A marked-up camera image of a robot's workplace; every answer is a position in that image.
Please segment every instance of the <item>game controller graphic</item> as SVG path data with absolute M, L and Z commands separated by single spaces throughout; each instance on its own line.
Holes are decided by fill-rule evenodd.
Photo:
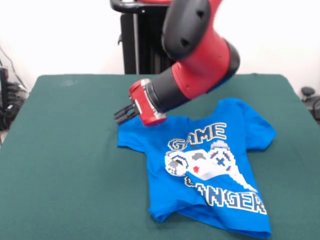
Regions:
M 175 177 L 185 177 L 186 172 L 206 181 L 220 175 L 229 175 L 243 188 L 257 193 L 239 172 L 236 159 L 228 144 L 218 140 L 211 144 L 210 151 L 168 151 L 164 157 L 166 171 Z

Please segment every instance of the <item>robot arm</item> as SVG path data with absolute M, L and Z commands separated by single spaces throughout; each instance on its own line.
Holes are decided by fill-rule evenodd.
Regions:
M 237 50 L 213 28 L 221 1 L 173 0 L 161 41 L 168 56 L 177 62 L 152 81 L 142 79 L 131 86 L 132 104 L 114 115 L 118 124 L 136 115 L 145 126 L 159 124 L 166 119 L 166 112 L 210 92 L 237 72 Z

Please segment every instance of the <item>black cable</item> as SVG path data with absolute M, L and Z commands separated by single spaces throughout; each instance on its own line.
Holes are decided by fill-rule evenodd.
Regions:
M 24 87 L 24 89 L 27 89 L 26 86 L 25 86 L 25 84 L 22 82 L 22 80 L 20 79 L 20 77 L 17 75 L 16 70 L 15 70 L 15 66 L 14 66 L 14 63 L 12 62 L 11 58 L 8 57 L 8 55 L 5 53 L 5 51 L 2 49 L 1 46 L 0 46 L 0 51 L 1 51 L 1 52 L 3 53 L 3 55 L 10 61 L 12 71 L 14 72 L 16 78 L 19 80 L 19 82 L 20 82 L 21 85 Z

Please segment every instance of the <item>green table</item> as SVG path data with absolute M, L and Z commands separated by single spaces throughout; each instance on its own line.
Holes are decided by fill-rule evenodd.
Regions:
M 146 158 L 117 147 L 113 114 L 138 75 L 41 76 L 0 149 L 0 240 L 248 239 L 148 213 Z M 248 154 L 275 240 L 320 235 L 320 129 L 280 75 L 237 75 L 169 115 L 205 117 L 242 99 L 277 137 Z

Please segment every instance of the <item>t-shirt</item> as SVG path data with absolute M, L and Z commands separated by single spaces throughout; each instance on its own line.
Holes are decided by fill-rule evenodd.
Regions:
M 147 158 L 149 212 L 159 223 L 172 213 L 255 238 L 272 232 L 247 157 L 263 151 L 275 129 L 236 98 L 218 102 L 213 113 L 192 120 L 169 116 L 155 126 L 139 117 L 118 128 L 118 146 Z

